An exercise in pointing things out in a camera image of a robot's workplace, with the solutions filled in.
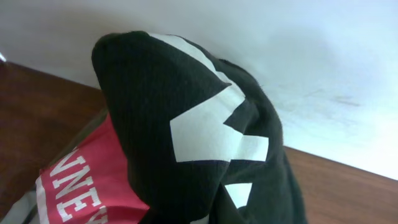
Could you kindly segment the dark green Nike t-shirt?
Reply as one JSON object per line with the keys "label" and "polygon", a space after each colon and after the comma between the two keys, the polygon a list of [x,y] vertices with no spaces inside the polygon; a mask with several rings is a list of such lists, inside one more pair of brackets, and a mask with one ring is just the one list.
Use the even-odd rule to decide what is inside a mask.
{"label": "dark green Nike t-shirt", "polygon": [[307,222],[279,116],[245,69],[144,31],[103,36],[91,61],[143,223]]}

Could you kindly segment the red folded t-shirt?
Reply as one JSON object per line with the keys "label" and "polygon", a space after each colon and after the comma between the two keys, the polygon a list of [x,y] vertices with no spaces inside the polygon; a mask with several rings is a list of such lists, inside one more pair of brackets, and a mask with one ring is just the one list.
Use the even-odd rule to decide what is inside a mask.
{"label": "red folded t-shirt", "polygon": [[127,159],[106,117],[36,180],[41,223],[139,223],[149,206],[127,180]]}

